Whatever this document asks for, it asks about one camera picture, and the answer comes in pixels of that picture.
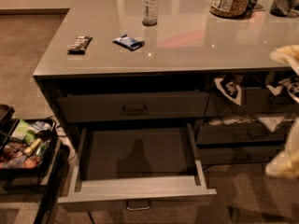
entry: floor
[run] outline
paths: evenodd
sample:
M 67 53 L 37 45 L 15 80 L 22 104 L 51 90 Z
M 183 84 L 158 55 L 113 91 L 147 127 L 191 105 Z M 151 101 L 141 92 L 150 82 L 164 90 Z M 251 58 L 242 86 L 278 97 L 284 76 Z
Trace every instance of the floor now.
M 52 115 L 32 74 L 64 15 L 0 16 L 0 104 L 13 105 L 21 119 Z M 218 195 L 209 206 L 159 208 L 147 211 L 91 212 L 94 223 L 299 223 L 299 180 L 270 178 L 264 164 L 212 166 L 205 170 Z M 21 202 L 0 206 L 0 223 L 29 223 L 17 215 Z M 88 213 L 67 213 L 58 206 L 53 223 L 92 223 Z

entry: drawer front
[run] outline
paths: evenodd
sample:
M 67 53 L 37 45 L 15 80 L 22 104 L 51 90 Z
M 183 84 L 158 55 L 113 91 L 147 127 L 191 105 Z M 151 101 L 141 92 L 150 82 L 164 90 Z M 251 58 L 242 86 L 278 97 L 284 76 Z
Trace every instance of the drawer front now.
M 68 122 L 202 117 L 208 93 L 200 91 L 74 95 L 58 99 Z
M 299 104 L 287 94 L 273 97 L 268 89 L 243 88 L 241 105 L 236 105 L 218 92 L 212 92 L 206 108 L 207 117 L 273 112 L 296 113 L 299 112 Z
M 202 126 L 196 144 L 229 144 L 242 142 L 284 141 L 285 129 L 270 133 L 262 124 L 240 124 L 238 126 Z
M 128 210 L 209 204 L 216 190 L 206 187 L 191 134 L 191 125 L 119 132 L 84 129 L 68 194 L 59 203 L 70 211 L 83 206 L 110 209 L 113 203 Z
M 283 149 L 281 146 L 203 148 L 199 156 L 203 165 L 270 162 Z

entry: white countertop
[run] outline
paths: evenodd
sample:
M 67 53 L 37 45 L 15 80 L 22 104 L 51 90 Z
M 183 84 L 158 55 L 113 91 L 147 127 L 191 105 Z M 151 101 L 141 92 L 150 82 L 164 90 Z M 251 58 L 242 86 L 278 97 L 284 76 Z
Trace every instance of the white countertop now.
M 228 20 L 209 12 L 210 0 L 159 0 L 158 24 L 142 24 L 142 0 L 76 0 L 34 72 L 37 77 L 288 68 L 270 52 L 299 43 L 299 19 L 263 11 Z M 144 40 L 136 51 L 112 41 Z M 93 37 L 85 55 L 69 55 L 77 35 Z

